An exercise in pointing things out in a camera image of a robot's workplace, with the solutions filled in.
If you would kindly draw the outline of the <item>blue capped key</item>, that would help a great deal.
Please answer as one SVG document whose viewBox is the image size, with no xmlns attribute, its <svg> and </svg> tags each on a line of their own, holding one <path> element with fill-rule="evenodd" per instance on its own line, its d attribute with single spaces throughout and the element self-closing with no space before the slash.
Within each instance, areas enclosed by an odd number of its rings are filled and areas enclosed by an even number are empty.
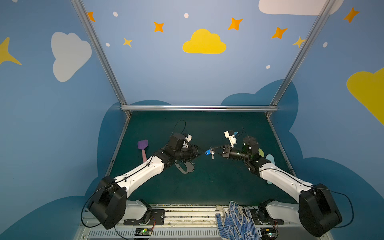
<svg viewBox="0 0 384 240">
<path fill-rule="evenodd" d="M 212 148 L 209 148 L 208 150 L 205 151 L 206 156 L 211 156 L 212 160 L 215 157 L 215 151 Z"/>
</svg>

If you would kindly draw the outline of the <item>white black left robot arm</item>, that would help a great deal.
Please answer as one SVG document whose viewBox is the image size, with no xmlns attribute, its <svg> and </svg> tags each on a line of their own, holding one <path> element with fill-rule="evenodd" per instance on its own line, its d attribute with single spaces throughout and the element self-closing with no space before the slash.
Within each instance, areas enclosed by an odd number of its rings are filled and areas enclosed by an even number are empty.
<svg viewBox="0 0 384 240">
<path fill-rule="evenodd" d="M 146 181 L 173 166 L 177 161 L 191 162 L 199 155 L 189 134 L 174 133 L 167 144 L 133 170 L 112 178 L 106 176 L 86 202 L 86 207 L 106 230 L 121 220 L 134 220 L 140 225 L 150 222 L 152 207 L 144 200 L 129 201 L 129 196 Z"/>
</svg>

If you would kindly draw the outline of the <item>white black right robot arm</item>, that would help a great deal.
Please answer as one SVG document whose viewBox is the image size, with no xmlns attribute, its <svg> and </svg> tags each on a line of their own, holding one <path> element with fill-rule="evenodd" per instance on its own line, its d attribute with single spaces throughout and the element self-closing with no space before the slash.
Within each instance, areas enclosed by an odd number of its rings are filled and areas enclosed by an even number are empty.
<svg viewBox="0 0 384 240">
<path fill-rule="evenodd" d="M 245 137 L 240 149 L 235 147 L 235 137 L 230 136 L 229 140 L 229 145 L 210 148 L 206 155 L 219 154 L 225 159 L 243 161 L 251 173 L 277 186 L 296 201 L 288 204 L 270 199 L 261 203 L 257 211 L 258 221 L 282 220 L 300 224 L 314 237 L 321 237 L 343 221 L 331 191 L 325 185 L 313 185 L 278 168 L 262 156 L 254 137 Z"/>
</svg>

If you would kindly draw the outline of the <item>light blue green toy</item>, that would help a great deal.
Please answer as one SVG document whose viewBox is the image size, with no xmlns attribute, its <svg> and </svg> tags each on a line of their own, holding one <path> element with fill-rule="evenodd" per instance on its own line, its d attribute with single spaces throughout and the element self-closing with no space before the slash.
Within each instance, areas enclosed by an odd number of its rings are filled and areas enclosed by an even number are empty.
<svg viewBox="0 0 384 240">
<path fill-rule="evenodd" d="M 275 166 L 275 159 L 272 155 L 264 156 L 264 152 L 259 150 L 260 158 L 258 159 L 257 173 L 259 177 L 267 181 L 267 184 L 272 185 L 271 180 L 274 179 L 274 174 L 277 172 Z"/>
</svg>

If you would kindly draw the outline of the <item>blue dotted work glove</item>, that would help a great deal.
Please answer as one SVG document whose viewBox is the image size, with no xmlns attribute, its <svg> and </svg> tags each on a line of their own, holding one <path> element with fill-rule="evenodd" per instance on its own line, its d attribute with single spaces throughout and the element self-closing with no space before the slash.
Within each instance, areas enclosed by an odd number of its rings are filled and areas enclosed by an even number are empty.
<svg viewBox="0 0 384 240">
<path fill-rule="evenodd" d="M 230 201 L 228 211 L 217 206 L 215 215 L 217 228 L 222 240 L 260 240 L 255 223 L 248 208 Z"/>
</svg>

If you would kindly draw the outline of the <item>left green circuit board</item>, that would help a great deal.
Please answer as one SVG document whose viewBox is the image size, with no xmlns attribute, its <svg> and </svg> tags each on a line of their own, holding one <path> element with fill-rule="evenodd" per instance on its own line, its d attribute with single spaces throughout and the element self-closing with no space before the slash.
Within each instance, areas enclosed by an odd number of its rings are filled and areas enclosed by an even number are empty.
<svg viewBox="0 0 384 240">
<path fill-rule="evenodd" d="M 136 229 L 135 230 L 135 237 L 136 236 L 151 236 L 152 231 L 150 229 Z"/>
</svg>

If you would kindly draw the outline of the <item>green circuit board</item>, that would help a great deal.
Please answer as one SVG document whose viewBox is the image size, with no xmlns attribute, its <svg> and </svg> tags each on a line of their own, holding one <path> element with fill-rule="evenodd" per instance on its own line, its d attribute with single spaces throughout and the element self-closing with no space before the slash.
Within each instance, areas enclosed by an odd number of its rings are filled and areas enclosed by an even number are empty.
<svg viewBox="0 0 384 240">
<path fill-rule="evenodd" d="M 275 240 L 279 236 L 278 231 L 274 228 L 261 228 L 260 233 L 262 240 Z"/>
<path fill-rule="evenodd" d="M 136 236 L 151 236 L 152 231 L 150 229 L 136 229 L 135 230 L 135 237 Z"/>
</svg>

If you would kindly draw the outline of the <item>right green circuit board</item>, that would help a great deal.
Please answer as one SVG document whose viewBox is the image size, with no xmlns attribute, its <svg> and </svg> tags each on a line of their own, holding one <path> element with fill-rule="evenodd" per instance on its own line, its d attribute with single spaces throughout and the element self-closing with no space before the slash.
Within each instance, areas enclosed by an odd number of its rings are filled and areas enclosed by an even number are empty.
<svg viewBox="0 0 384 240">
<path fill-rule="evenodd" d="M 262 240 L 275 240 L 279 236 L 278 231 L 274 228 L 261 228 L 260 233 Z"/>
</svg>

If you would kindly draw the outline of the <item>aluminium right corner post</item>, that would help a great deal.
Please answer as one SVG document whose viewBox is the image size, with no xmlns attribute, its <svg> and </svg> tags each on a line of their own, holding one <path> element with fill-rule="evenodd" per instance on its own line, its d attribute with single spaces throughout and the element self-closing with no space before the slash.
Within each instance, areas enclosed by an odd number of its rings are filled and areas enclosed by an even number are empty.
<svg viewBox="0 0 384 240">
<path fill-rule="evenodd" d="M 316 41 L 319 33 L 321 32 L 322 28 L 326 24 L 329 16 L 331 15 L 331 11 L 333 6 L 336 4 L 335 0 L 327 0 L 325 1 L 325 4 L 323 8 L 321 9 L 318 17 L 316 18 L 311 30 L 309 31 L 307 35 L 307 39 L 305 40 L 303 46 L 300 48 L 295 60 L 293 61 L 293 64 L 291 65 L 287 75 L 285 76 L 284 80 L 282 81 L 280 87 L 278 88 L 275 96 L 273 97 L 270 108 L 271 110 L 268 110 L 266 112 L 266 117 L 269 119 L 274 111 L 278 110 L 278 104 L 280 100 L 282 99 L 284 93 L 286 92 L 288 86 L 292 82 L 294 76 L 296 75 L 297 71 L 299 70 L 300 66 L 302 65 L 304 59 L 306 58 L 308 52 L 310 51 L 312 45 Z"/>
</svg>

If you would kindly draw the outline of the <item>aluminium corner post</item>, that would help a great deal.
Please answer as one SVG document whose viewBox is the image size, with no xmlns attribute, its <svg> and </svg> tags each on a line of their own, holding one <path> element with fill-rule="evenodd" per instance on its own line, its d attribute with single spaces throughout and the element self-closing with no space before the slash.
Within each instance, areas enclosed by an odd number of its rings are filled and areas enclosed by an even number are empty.
<svg viewBox="0 0 384 240">
<path fill-rule="evenodd" d="M 83 1 L 80 1 L 80 0 L 71 0 L 73 6 L 74 6 L 74 9 L 79 17 L 79 19 L 81 20 L 81 23 L 92 43 L 92 46 L 101 62 L 101 65 L 107 75 L 107 78 L 120 102 L 120 105 L 121 107 L 123 105 L 127 105 L 127 101 L 124 97 L 124 94 L 122 92 L 122 89 L 118 83 L 118 80 L 111 68 L 111 65 L 107 59 L 107 56 L 103 50 L 103 47 L 100 43 L 100 40 L 96 34 L 96 31 L 93 27 L 93 24 L 92 24 L 92 21 L 90 20 L 89 16 L 88 16 L 88 12 L 86 11 L 86 8 L 85 8 L 85 5 L 83 3 Z"/>
<path fill-rule="evenodd" d="M 280 100 L 282 99 L 284 93 L 286 92 L 288 86 L 292 82 L 294 76 L 296 75 L 297 71 L 299 70 L 300 66 L 302 65 L 304 59 L 306 58 L 308 52 L 310 51 L 312 45 L 316 41 L 319 33 L 321 32 L 322 28 L 326 24 L 329 16 L 331 15 L 331 11 L 333 6 L 336 4 L 335 0 L 327 0 L 325 1 L 325 4 L 323 8 L 321 9 L 318 17 L 316 18 L 311 30 L 309 31 L 307 35 L 307 39 L 305 40 L 303 46 L 300 48 L 295 60 L 293 61 L 293 64 L 291 65 L 287 75 L 285 76 L 284 80 L 282 81 L 280 87 L 278 88 L 275 96 L 273 97 L 270 108 L 271 110 L 268 110 L 266 112 L 266 117 L 269 119 L 274 111 L 278 110 L 278 104 Z"/>
</svg>

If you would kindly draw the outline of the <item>aluminium back frame rail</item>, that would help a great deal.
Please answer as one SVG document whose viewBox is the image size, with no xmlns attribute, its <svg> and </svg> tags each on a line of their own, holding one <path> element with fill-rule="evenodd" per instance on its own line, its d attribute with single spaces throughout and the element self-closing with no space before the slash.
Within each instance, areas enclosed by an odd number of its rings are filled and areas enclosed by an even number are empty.
<svg viewBox="0 0 384 240">
<path fill-rule="evenodd" d="M 178 111 L 178 112 L 276 112 L 277 106 L 161 106 L 121 105 L 123 111 Z"/>
</svg>

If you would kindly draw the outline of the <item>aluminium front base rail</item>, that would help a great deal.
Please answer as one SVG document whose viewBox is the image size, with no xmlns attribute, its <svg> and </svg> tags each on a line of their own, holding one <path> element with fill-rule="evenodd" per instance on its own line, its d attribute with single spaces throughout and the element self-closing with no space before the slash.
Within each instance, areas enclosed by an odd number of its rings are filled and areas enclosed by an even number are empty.
<svg viewBox="0 0 384 240">
<path fill-rule="evenodd" d="M 83 211 L 74 240 L 219 240 L 219 231 L 215 219 L 216 206 L 199 205 L 151 205 L 152 217 L 147 226 L 139 225 L 134 220 L 121 220 L 114 228 L 106 230 L 98 225 L 97 219 L 88 211 Z M 136 229 L 151 229 L 151 236 L 136 236 Z M 261 228 L 274 228 L 279 236 L 276 240 L 335 240 L 331 232 L 317 238 L 309 234 L 302 226 L 282 220 L 263 223 L 255 219 L 257 231 L 261 237 Z"/>
</svg>

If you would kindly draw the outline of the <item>aluminium left corner post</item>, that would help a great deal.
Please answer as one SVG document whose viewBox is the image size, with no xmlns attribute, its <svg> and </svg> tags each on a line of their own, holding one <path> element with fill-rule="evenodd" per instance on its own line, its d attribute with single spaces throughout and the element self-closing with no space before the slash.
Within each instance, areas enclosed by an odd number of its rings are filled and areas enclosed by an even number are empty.
<svg viewBox="0 0 384 240">
<path fill-rule="evenodd" d="M 88 12 L 86 11 L 86 8 L 85 8 L 85 5 L 83 3 L 83 1 L 80 1 L 80 0 L 71 0 L 73 6 L 74 6 L 74 9 L 79 17 L 79 19 L 81 20 L 81 23 L 92 43 L 92 46 L 101 62 L 101 65 L 107 75 L 107 78 L 120 102 L 120 105 L 121 107 L 123 105 L 127 105 L 127 101 L 124 97 L 124 94 L 122 92 L 122 89 L 118 83 L 118 80 L 111 68 L 111 65 L 107 59 L 107 56 L 103 50 L 103 47 L 100 43 L 100 40 L 96 34 L 96 31 L 93 27 L 93 24 L 92 24 L 92 21 L 90 20 L 89 16 L 88 16 Z"/>
</svg>

